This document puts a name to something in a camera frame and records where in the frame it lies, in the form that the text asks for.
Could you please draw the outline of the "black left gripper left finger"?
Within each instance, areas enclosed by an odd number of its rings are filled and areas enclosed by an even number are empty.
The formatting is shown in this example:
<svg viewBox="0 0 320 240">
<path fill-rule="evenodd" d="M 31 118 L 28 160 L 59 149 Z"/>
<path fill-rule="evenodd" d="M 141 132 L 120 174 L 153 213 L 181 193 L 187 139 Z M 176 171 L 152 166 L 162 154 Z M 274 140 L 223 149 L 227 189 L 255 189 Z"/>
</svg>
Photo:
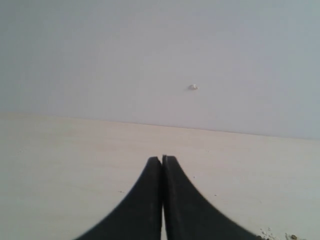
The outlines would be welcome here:
<svg viewBox="0 0 320 240">
<path fill-rule="evenodd" d="M 162 233 L 162 164 L 150 157 L 125 198 L 79 240 L 160 240 Z"/>
</svg>

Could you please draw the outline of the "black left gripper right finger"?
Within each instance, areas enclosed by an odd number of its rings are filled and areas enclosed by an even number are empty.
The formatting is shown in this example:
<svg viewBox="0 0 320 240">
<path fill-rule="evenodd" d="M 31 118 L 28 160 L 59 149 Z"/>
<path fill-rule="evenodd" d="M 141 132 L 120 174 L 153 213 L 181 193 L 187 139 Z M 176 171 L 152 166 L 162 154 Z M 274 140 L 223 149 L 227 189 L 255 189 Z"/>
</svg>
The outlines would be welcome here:
<svg viewBox="0 0 320 240">
<path fill-rule="evenodd" d="M 162 157 L 165 230 L 168 240 L 259 240 L 215 208 L 196 189 L 175 156 Z"/>
</svg>

